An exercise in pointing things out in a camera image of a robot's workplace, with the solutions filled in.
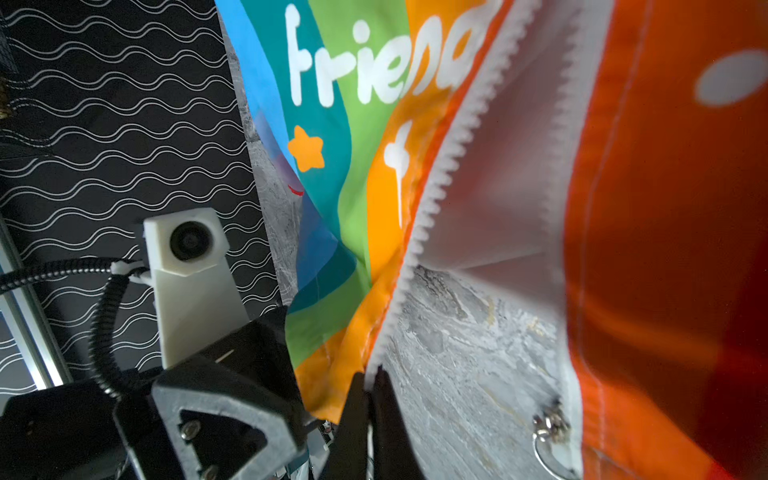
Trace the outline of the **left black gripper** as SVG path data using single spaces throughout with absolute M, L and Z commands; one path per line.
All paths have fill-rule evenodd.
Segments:
M 5 479 L 267 479 L 299 456 L 286 311 L 249 322 L 122 399 L 92 380 L 12 398 Z

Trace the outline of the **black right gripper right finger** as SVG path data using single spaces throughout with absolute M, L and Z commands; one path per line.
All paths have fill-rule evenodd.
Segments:
M 373 478 L 424 480 L 389 374 L 379 368 L 371 397 Z

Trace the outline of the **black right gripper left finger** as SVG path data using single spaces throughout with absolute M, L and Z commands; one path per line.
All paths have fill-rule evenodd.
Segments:
M 371 419 L 371 397 L 365 389 L 365 375 L 358 372 L 352 378 L 337 435 L 330 447 L 320 480 L 367 478 Z

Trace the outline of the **rainbow cartoon kids jacket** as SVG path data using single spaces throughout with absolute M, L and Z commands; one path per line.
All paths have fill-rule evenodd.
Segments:
M 767 475 L 763 1 L 221 1 L 303 202 L 307 410 L 371 384 L 424 265 L 561 326 L 585 479 Z

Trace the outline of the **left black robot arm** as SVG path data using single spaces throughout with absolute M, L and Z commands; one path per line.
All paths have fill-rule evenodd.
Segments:
M 5 479 L 266 479 L 302 450 L 305 410 L 270 258 L 227 258 L 173 294 L 107 258 L 4 274 L 42 301 L 72 381 L 10 397 Z

